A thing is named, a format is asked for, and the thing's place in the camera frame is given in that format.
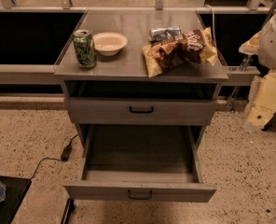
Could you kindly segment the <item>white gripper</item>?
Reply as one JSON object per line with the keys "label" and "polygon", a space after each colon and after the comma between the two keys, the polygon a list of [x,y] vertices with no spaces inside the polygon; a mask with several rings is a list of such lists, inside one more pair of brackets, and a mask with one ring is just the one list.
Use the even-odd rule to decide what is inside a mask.
{"label": "white gripper", "polygon": [[[276,69],[276,12],[261,32],[241,44],[239,52],[246,55],[258,54],[261,65]],[[246,132],[256,132],[263,129],[276,113],[276,71],[255,77],[248,99],[243,128]]]}

